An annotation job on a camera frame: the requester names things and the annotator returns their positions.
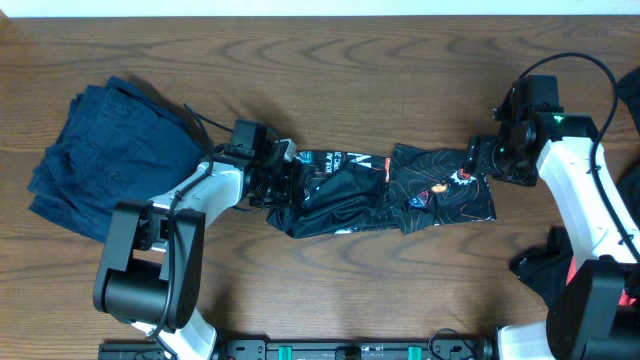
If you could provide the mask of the black printed cycling jersey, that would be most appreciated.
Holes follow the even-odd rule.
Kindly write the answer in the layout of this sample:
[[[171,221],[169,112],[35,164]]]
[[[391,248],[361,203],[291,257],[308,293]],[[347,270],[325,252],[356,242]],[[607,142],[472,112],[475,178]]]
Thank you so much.
[[[304,150],[294,158],[294,198],[267,222],[291,238],[491,221],[489,182],[463,168],[465,152],[397,144],[390,156]]]

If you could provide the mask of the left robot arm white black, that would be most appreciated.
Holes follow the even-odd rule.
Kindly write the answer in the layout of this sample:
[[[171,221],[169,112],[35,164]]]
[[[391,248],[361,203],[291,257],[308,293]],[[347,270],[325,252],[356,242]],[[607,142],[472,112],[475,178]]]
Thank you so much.
[[[293,156],[215,155],[164,194],[124,200],[112,214],[94,284],[95,308],[145,333],[168,359],[209,359],[217,332],[196,308],[204,235],[225,210],[293,197]]]

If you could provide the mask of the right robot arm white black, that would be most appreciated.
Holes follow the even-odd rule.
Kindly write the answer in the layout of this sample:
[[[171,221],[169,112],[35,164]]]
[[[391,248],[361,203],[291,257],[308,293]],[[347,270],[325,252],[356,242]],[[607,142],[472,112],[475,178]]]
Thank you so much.
[[[467,173],[521,186],[543,180],[568,233],[576,272],[545,320],[498,330],[497,359],[636,359],[639,229],[629,215],[585,115],[541,112],[470,139]]]

